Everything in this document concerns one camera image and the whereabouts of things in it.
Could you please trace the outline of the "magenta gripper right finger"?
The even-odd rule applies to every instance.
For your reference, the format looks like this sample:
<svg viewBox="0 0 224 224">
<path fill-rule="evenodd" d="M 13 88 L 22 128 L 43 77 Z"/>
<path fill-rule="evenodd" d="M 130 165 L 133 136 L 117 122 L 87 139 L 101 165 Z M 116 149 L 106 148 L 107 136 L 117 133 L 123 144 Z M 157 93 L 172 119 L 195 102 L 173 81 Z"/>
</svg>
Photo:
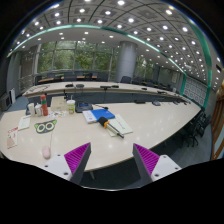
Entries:
<svg viewBox="0 0 224 224">
<path fill-rule="evenodd" d="M 136 143 L 133 144 L 133 156 L 144 185 L 181 170 L 168 155 L 159 156 Z"/>
</svg>

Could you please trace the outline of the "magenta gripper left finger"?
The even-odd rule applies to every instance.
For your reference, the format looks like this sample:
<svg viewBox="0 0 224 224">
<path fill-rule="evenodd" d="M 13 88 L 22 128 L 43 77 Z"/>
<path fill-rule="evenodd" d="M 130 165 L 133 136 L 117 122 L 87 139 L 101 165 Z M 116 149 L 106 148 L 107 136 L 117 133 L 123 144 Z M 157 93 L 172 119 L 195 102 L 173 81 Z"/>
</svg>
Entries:
<svg viewBox="0 0 224 224">
<path fill-rule="evenodd" d="M 91 143 L 86 143 L 64 155 L 58 154 L 52 157 L 44 165 L 44 169 L 72 183 L 79 184 L 90 154 Z"/>
</svg>

